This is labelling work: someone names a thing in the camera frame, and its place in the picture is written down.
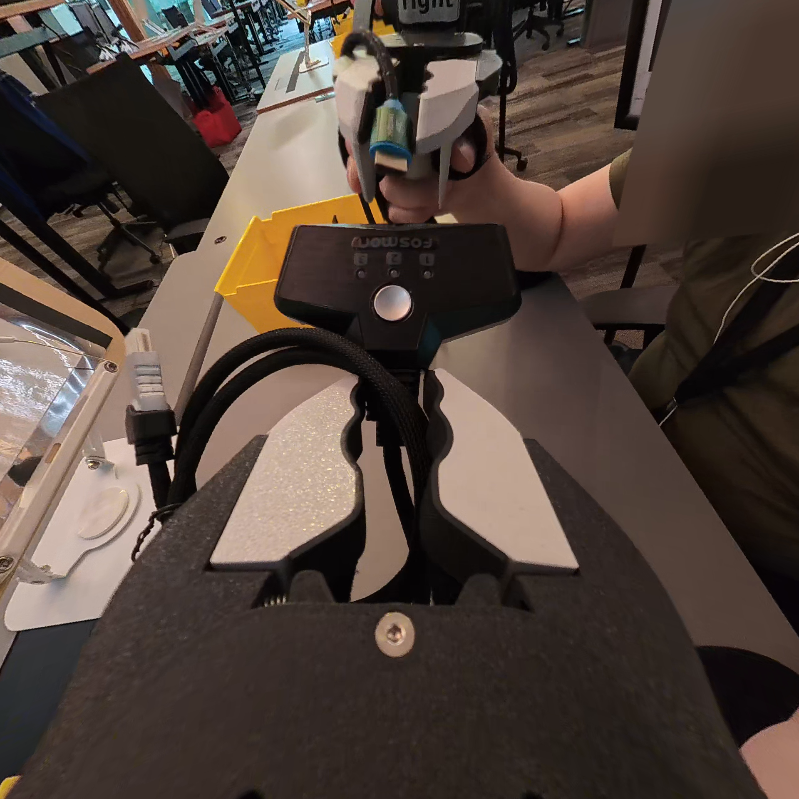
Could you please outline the person's olive shirt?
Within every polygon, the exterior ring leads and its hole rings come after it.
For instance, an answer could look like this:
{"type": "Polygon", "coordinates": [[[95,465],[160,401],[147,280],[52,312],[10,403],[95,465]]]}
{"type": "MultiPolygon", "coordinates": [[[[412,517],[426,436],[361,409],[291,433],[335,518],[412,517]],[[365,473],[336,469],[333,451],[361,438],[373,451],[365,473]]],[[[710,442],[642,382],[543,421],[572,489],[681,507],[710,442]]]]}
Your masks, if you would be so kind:
{"type": "Polygon", "coordinates": [[[696,241],[630,380],[769,587],[797,615],[797,225],[696,241]]]}

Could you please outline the black hdmi switch box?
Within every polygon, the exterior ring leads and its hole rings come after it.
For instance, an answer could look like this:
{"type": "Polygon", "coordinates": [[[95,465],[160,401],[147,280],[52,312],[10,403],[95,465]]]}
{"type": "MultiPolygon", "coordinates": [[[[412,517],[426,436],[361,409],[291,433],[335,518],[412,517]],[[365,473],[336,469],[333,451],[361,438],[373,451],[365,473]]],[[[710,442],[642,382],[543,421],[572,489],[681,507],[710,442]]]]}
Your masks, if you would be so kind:
{"type": "Polygon", "coordinates": [[[521,307],[494,224],[298,225],[275,289],[288,318],[344,336],[389,370],[425,370],[440,346],[521,307]]]}

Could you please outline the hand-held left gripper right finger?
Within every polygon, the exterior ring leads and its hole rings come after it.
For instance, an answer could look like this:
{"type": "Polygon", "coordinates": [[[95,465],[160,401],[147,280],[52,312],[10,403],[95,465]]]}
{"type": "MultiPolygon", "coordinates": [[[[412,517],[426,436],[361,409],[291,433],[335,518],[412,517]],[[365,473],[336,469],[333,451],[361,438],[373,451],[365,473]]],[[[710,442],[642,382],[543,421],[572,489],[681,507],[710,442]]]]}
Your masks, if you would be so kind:
{"type": "Polygon", "coordinates": [[[473,577],[508,594],[517,578],[578,575],[578,560],[525,440],[494,405],[442,368],[425,374],[431,469],[422,547],[432,604],[473,577]]]}

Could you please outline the black hdmi cable blue plug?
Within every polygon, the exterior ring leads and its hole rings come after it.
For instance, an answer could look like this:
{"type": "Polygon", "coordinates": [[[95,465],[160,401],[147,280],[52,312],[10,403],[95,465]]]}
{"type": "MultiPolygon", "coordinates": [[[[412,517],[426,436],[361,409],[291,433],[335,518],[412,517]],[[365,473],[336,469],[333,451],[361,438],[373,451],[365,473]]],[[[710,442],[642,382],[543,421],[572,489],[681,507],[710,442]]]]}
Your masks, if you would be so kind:
{"type": "Polygon", "coordinates": [[[341,53],[341,56],[349,56],[355,49],[365,49],[379,63],[386,100],[378,111],[372,142],[377,174],[405,174],[413,158],[413,125],[401,99],[402,68],[399,53],[392,47],[395,42],[394,35],[379,36],[367,29],[353,30],[341,53]]]}

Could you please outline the monitor on white stand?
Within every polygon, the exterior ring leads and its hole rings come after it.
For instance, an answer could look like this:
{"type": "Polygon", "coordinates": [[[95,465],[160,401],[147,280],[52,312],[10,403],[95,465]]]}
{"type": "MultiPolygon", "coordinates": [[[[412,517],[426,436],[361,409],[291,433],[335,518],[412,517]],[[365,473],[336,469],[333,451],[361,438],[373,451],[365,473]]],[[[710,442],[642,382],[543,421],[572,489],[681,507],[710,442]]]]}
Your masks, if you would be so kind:
{"type": "Polygon", "coordinates": [[[1,264],[1,579],[57,507],[125,359],[102,312],[1,264]]]}

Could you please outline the white display stand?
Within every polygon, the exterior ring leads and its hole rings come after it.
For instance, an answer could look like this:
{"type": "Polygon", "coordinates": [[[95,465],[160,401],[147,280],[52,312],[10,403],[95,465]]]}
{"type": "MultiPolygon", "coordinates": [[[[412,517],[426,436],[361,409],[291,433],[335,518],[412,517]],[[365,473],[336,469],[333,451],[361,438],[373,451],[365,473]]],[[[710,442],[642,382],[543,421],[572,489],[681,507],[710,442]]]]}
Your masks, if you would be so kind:
{"type": "Polygon", "coordinates": [[[132,566],[131,554],[154,501],[145,466],[120,438],[105,442],[107,464],[82,460],[30,555],[55,579],[12,583],[5,627],[15,633],[95,620],[132,566]]]}

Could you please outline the black braided cable grey plug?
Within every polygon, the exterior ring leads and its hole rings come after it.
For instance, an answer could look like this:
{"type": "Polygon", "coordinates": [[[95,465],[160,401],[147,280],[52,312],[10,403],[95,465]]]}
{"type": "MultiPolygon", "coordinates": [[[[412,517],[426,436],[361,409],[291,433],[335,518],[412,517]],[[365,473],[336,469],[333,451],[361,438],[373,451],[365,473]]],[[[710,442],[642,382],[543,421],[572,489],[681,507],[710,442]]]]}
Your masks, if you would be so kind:
{"type": "Polygon", "coordinates": [[[156,522],[165,523],[196,492],[196,469],[211,434],[230,406],[265,377],[295,365],[327,365],[358,376],[366,386],[367,412],[378,422],[385,471],[408,546],[405,564],[363,603],[419,600],[428,604],[419,506],[432,468],[427,417],[397,376],[343,335],[320,328],[278,328],[235,345],[189,394],[177,428],[174,478],[151,477],[156,509],[131,552],[135,563],[156,522]]]}

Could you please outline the black chair with blue jacket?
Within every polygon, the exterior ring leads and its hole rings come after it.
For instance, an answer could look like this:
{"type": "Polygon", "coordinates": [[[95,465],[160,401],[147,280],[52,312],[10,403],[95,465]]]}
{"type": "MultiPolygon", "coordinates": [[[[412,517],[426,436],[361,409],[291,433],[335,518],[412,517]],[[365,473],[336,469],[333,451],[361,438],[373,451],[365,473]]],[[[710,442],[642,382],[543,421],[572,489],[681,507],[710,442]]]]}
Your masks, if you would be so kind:
{"type": "Polygon", "coordinates": [[[43,222],[55,215],[80,216],[92,205],[99,208],[112,225],[111,233],[97,245],[101,273],[122,241],[145,250],[151,263],[161,263],[156,250],[135,235],[154,223],[143,216],[128,222],[117,218],[125,204],[111,176],[35,105],[25,85],[5,72],[1,167],[5,194],[43,222]]]}

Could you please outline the person's right hand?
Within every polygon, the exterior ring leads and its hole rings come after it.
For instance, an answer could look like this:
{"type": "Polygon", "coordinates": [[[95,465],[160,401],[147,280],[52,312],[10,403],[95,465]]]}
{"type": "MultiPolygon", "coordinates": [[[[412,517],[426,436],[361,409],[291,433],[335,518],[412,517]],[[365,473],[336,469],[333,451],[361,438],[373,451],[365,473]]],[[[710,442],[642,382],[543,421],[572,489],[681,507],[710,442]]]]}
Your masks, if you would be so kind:
{"type": "Polygon", "coordinates": [[[439,204],[438,180],[436,175],[380,178],[376,188],[385,199],[387,219],[396,225],[412,225],[449,215],[461,224],[503,225],[514,263],[526,271],[560,271],[581,258],[566,187],[557,191],[518,178],[496,154],[475,175],[449,181],[443,205],[439,204]]]}

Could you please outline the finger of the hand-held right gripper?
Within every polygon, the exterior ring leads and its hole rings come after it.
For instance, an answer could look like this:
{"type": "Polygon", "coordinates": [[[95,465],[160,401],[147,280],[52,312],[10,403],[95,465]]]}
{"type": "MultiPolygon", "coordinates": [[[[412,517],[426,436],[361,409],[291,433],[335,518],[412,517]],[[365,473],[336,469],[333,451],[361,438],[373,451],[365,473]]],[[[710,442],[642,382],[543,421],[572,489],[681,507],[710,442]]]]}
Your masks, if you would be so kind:
{"type": "Polygon", "coordinates": [[[424,67],[424,84],[419,92],[414,123],[413,155],[439,152],[437,209],[447,191],[448,172],[454,142],[472,124],[478,103],[477,61],[444,59],[424,67]]]}
{"type": "Polygon", "coordinates": [[[375,56],[365,49],[342,55],[335,63],[335,107],[344,155],[355,164],[360,193],[366,201],[375,198],[377,173],[372,142],[378,111],[386,90],[375,56]]]}

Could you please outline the red bag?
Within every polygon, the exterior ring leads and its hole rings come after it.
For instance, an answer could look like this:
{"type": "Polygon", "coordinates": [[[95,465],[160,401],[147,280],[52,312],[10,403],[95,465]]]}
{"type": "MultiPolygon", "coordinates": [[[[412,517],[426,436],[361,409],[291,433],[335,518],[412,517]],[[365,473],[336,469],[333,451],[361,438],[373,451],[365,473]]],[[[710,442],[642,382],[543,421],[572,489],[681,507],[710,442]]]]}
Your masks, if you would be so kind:
{"type": "Polygon", "coordinates": [[[217,85],[211,87],[206,99],[207,105],[202,108],[194,102],[189,103],[201,138],[212,149],[232,143],[242,131],[232,105],[217,85]]]}

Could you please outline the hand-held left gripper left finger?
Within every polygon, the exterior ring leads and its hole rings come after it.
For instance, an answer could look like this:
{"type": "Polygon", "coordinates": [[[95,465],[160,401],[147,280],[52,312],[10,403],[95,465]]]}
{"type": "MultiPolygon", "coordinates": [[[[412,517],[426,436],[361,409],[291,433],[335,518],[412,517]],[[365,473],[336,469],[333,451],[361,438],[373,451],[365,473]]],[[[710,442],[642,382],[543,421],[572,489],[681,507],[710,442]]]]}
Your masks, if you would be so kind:
{"type": "Polygon", "coordinates": [[[344,377],[270,430],[210,556],[217,571],[269,571],[289,588],[323,574],[349,601],[366,539],[358,379],[344,377]]]}

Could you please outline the black high-back office chair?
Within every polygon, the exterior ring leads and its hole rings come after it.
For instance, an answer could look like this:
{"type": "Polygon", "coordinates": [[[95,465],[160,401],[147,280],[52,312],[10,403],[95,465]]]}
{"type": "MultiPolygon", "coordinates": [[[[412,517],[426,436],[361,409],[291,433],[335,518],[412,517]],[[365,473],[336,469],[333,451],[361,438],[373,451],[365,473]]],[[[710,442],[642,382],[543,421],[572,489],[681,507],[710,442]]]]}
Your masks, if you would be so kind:
{"type": "Polygon", "coordinates": [[[128,55],[36,104],[106,169],[177,253],[198,249],[228,172],[128,55]]]}

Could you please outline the person's right forearm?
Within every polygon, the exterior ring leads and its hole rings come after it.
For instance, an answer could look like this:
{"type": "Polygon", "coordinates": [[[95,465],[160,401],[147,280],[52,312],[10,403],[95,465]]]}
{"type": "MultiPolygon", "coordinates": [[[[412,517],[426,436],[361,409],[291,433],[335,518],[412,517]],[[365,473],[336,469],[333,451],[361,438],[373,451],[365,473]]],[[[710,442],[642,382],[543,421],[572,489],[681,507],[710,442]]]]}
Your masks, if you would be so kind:
{"type": "Polygon", "coordinates": [[[631,149],[557,192],[561,221],[549,271],[564,273],[614,250],[625,175],[631,149]]]}

